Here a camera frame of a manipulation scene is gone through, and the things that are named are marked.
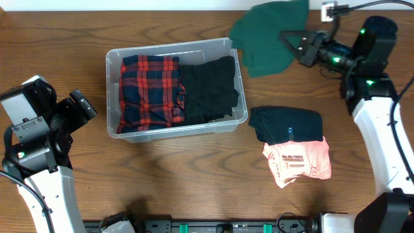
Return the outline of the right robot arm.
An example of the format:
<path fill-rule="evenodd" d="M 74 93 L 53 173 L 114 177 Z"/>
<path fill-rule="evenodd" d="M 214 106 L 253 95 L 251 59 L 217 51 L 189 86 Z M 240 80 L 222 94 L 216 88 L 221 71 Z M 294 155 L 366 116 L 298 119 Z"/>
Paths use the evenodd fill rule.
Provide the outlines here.
<path fill-rule="evenodd" d="M 318 214 L 309 232 L 412 232 L 413 149 L 400 116 L 404 93 L 384 71 L 398 27 L 386 17 L 371 16 L 348 47 L 334 40 L 339 25 L 335 18 L 330 32 L 282 31 L 279 38 L 302 65 L 340 73 L 341 96 L 363 136 L 376 198 L 357 214 Z"/>

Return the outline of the dark navy garment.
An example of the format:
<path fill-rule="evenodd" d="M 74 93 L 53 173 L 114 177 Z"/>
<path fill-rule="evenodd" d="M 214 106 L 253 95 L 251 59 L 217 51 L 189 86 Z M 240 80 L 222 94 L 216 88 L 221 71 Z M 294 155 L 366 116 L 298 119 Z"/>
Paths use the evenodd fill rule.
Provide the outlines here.
<path fill-rule="evenodd" d="M 323 141 L 323 122 L 316 111 L 292 107 L 255 107 L 248 125 L 258 141 L 269 145 Z"/>

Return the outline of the pink printed t-shirt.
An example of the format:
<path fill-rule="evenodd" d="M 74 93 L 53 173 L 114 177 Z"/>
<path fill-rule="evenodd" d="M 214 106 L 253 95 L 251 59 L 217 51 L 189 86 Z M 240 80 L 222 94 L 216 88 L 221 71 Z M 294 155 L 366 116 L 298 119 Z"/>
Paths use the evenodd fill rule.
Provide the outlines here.
<path fill-rule="evenodd" d="M 263 155 L 267 158 L 270 171 L 280 188 L 303 176 L 321 180 L 331 178 L 329 145 L 326 139 L 288 141 L 273 145 L 266 142 Z"/>

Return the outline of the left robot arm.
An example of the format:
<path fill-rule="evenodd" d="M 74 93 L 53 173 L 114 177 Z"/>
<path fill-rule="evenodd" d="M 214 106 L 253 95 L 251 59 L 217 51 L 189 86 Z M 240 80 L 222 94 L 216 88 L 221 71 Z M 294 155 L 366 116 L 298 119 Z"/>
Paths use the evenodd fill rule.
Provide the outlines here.
<path fill-rule="evenodd" d="M 36 75 L 1 95 L 12 121 L 4 133 L 1 175 L 17 184 L 37 232 L 136 232 L 127 212 L 99 222 L 82 219 L 69 152 L 72 133 L 97 112 L 78 89 L 58 101 L 53 86 Z"/>

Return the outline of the red plaid flannel shirt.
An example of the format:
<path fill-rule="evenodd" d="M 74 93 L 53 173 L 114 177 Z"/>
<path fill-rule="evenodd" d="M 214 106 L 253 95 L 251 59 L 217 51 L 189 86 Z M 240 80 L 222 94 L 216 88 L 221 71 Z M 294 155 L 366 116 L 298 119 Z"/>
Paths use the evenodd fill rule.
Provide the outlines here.
<path fill-rule="evenodd" d="M 183 123 L 185 88 L 176 56 L 133 55 L 122 59 L 117 133 L 170 128 Z"/>

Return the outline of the black garment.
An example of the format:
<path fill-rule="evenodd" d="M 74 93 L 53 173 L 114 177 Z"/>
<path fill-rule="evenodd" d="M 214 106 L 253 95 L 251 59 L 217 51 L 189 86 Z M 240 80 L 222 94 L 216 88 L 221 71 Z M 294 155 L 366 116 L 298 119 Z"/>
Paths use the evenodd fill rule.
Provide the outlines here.
<path fill-rule="evenodd" d="M 184 126 L 232 116 L 239 98 L 234 85 L 234 57 L 225 56 L 200 65 L 179 65 L 179 72 L 185 88 Z"/>

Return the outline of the dark green garment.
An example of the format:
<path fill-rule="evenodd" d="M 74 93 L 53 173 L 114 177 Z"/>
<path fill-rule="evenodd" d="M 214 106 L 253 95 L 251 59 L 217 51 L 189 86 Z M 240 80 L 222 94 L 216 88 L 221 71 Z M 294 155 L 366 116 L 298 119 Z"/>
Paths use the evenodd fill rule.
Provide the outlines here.
<path fill-rule="evenodd" d="M 253 6 L 234 23 L 229 37 L 233 48 L 243 51 L 251 78 L 279 74 L 290 66 L 294 56 L 279 33 L 304 30 L 308 13 L 308 0 L 272 1 Z"/>

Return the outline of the clear plastic storage bin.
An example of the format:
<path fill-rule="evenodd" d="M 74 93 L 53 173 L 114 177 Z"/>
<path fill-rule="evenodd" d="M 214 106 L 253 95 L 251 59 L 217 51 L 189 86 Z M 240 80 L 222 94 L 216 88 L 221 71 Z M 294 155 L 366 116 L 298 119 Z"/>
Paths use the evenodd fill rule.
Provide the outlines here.
<path fill-rule="evenodd" d="M 234 87 L 239 93 L 237 106 L 232 108 L 231 116 L 226 115 L 206 124 L 118 134 L 116 130 L 121 117 L 119 104 L 121 62 L 122 58 L 132 55 L 177 56 L 183 65 L 198 65 L 218 60 L 224 56 L 232 56 L 235 59 Z M 248 118 L 248 108 L 246 106 L 237 49 L 232 47 L 232 40 L 230 38 L 112 49 L 106 54 L 105 64 L 107 133 L 114 139 L 123 139 L 134 144 L 171 137 L 224 133 L 236 130 L 238 125 L 244 123 Z"/>

